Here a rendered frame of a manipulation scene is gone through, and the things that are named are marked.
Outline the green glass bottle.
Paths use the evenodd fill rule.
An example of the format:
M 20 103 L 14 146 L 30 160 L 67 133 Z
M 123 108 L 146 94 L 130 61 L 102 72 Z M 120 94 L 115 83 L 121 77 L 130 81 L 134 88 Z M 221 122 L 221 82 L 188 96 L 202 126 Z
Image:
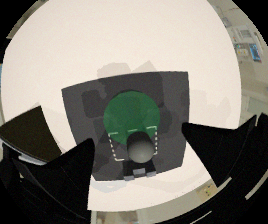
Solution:
M 158 131 L 159 108 L 154 99 L 133 89 L 117 93 L 103 109 L 103 124 L 111 139 L 127 145 L 135 163 L 146 163 L 154 155 L 150 137 Z

